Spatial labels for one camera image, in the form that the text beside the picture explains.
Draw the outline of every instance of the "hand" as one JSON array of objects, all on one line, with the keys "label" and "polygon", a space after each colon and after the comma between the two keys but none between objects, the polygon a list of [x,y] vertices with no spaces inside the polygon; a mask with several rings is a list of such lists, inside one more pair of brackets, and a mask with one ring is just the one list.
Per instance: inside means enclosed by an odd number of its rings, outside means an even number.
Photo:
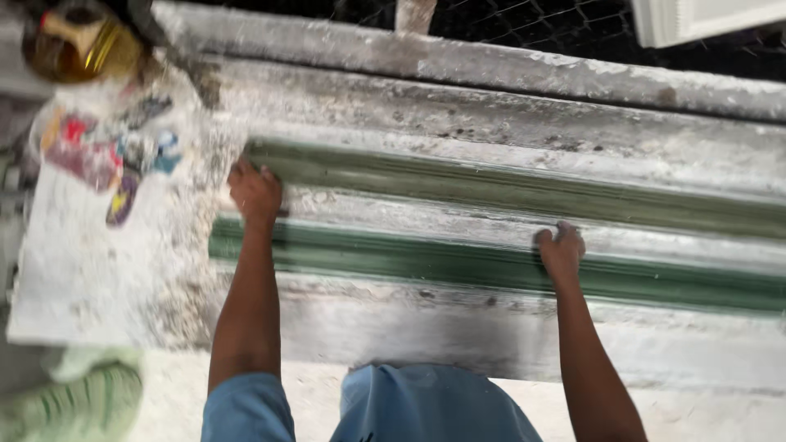
[{"label": "hand", "polygon": [[273,172],[262,166],[257,172],[245,158],[240,158],[226,180],[230,195],[245,218],[245,228],[270,232],[281,207],[281,184]]},{"label": "hand", "polygon": [[578,277],[578,262],[586,251],[584,240],[575,227],[567,221],[559,221],[556,227],[559,230],[556,238],[547,229],[535,235],[543,265],[555,284]]}]

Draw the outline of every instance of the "forearm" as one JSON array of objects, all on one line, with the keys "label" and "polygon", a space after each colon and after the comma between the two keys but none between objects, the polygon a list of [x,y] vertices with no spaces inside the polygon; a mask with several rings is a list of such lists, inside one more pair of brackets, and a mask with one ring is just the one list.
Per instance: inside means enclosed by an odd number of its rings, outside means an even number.
[{"label": "forearm", "polygon": [[247,229],[237,269],[215,327],[208,391],[238,374],[281,376],[278,291],[272,229]]},{"label": "forearm", "polygon": [[554,286],[562,382],[576,440],[646,440],[636,407],[597,336],[578,276]]}]

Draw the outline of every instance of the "person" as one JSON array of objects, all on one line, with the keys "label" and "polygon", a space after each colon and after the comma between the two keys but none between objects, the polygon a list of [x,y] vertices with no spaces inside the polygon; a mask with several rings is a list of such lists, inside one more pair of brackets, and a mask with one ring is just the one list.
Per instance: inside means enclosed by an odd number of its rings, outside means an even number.
[{"label": "person", "polygon": [[[240,160],[231,195],[245,218],[237,270],[215,329],[202,441],[292,441],[281,386],[281,335],[271,236],[281,185]],[[568,223],[537,235],[556,291],[560,368],[576,440],[646,440],[606,355],[578,283],[584,243]],[[332,442],[540,441],[519,407],[487,378],[452,366],[366,366],[342,384]]]}]

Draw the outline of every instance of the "dark stain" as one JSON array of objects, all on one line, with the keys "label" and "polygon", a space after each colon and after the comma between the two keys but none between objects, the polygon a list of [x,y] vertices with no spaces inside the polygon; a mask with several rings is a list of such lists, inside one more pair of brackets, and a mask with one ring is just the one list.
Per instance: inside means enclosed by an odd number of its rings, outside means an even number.
[{"label": "dark stain", "polygon": [[578,152],[579,144],[577,142],[572,142],[568,144],[563,144],[561,146],[554,146],[554,149],[563,150],[565,152]]},{"label": "dark stain", "polygon": [[663,106],[677,105],[677,91],[673,87],[664,87],[658,91],[658,103]]}]

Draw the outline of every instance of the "concrete surface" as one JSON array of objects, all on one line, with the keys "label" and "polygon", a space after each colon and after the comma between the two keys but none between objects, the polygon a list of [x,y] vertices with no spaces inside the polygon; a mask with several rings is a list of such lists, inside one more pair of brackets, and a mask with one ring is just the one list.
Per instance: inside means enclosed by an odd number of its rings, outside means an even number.
[{"label": "concrete surface", "polygon": [[[145,397],[129,442],[199,440],[209,356],[149,352]],[[329,440],[339,419],[345,366],[285,362],[284,389],[299,442]],[[562,385],[495,380],[523,409],[543,440],[574,440]],[[786,398],[755,394],[631,389],[651,442],[782,440]]]}]

